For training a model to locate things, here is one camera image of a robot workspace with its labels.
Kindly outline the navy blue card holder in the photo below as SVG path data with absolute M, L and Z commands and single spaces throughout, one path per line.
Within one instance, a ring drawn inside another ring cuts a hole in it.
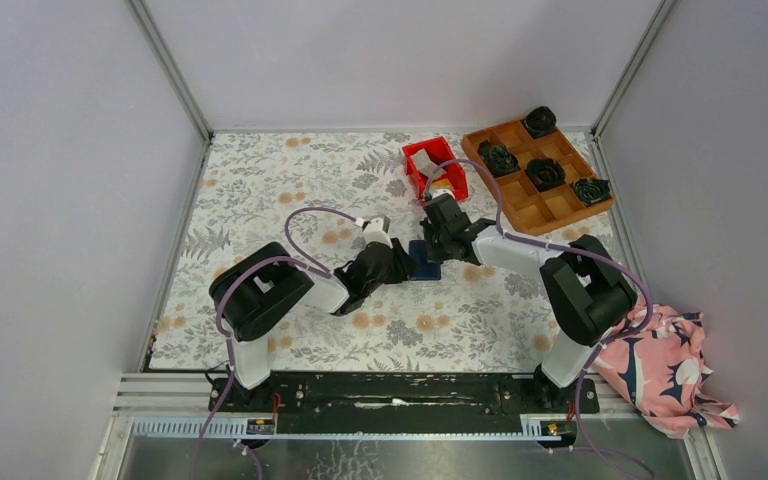
M 410 281 L 440 281 L 442 279 L 442 264 L 432 262 L 423 240 L 411 240 L 408 244 L 410 258 L 416 263 Z

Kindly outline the red plastic bin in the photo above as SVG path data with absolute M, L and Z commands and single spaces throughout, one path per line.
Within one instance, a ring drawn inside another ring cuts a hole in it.
M 405 174 L 413 184 L 419 200 L 430 192 L 447 190 L 457 201 L 469 197 L 466 173 L 448 141 L 442 136 L 419 141 L 402 147 L 405 157 Z

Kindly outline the wooden compartment tray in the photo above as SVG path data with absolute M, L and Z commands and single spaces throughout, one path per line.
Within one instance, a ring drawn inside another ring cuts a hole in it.
M 610 182 L 597 176 L 573 144 L 546 120 L 539 130 L 524 118 L 464 135 L 467 157 L 497 184 L 502 212 L 514 230 L 543 235 L 608 211 L 615 203 Z

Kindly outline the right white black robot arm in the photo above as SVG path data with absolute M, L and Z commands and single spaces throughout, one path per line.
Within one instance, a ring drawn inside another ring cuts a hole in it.
M 584 235 L 569 245 L 505 232 L 495 221 L 471 221 L 449 193 L 424 205 L 420 221 L 429 259 L 501 268 L 542 282 L 560 333 L 535 369 L 535 402 L 557 412 L 573 398 L 572 384 L 603 336 L 637 303 L 628 271 L 601 242 Z

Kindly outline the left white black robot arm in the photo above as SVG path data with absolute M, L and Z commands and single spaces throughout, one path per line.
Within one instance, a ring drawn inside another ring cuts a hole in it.
M 383 285 L 406 282 L 418 262 L 393 238 L 370 242 L 330 274 L 290 256 L 270 242 L 219 275 L 208 288 L 217 311 L 217 327 L 227 337 L 235 382 L 232 398 L 248 411 L 269 401 L 271 374 L 268 335 L 298 306 L 334 316 L 358 310 Z

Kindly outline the gold card in bin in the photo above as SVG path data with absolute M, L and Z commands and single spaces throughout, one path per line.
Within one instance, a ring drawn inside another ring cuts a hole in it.
M 449 190 L 454 191 L 454 187 L 447 178 L 438 178 L 431 183 L 432 190 Z

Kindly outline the stack of silver cards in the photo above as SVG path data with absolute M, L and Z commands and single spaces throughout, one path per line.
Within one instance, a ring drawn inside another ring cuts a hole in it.
M 421 149 L 411 156 L 415 170 L 426 179 L 433 181 L 445 173 L 445 169 L 433 161 L 428 151 Z

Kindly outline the rolled green tie bottom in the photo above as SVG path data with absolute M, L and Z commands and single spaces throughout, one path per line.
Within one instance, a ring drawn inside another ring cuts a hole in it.
M 521 170 L 516 156 L 503 145 L 483 141 L 479 144 L 477 151 L 494 178 L 511 175 Z

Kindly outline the rolled dark tie centre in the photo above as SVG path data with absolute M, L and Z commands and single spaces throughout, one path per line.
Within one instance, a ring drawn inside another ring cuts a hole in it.
M 535 158 L 528 162 L 525 174 L 538 192 L 557 188 L 565 183 L 566 172 L 551 158 Z

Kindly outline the rolled dark tie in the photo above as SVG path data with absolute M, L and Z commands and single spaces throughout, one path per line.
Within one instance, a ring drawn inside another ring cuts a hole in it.
M 557 130 L 557 117 L 548 106 L 540 106 L 529 112 L 521 121 L 533 139 L 539 139 Z
M 538 192 L 557 188 L 565 183 L 566 172 L 551 158 L 535 158 L 528 162 L 525 174 Z

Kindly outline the rolled dark tie top left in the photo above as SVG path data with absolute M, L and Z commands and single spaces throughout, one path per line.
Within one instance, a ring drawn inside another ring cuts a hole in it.
M 557 117 L 548 106 L 540 106 L 529 112 L 521 121 L 533 139 L 539 139 L 557 130 Z

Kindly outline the pink floral cloth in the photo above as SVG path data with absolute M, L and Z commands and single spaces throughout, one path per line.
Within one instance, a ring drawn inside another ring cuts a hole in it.
M 608 344 L 590 370 L 669 438 L 693 428 L 732 429 L 740 421 L 737 406 L 702 392 L 713 374 L 702 352 L 702 320 L 700 312 L 657 304 L 645 328 Z

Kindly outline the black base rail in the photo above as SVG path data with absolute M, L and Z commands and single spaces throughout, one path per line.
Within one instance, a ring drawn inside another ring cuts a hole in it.
M 504 373 L 283 371 L 247 389 L 210 380 L 210 409 L 258 414 L 282 435 L 570 435 L 596 414 L 592 380 L 558 388 Z

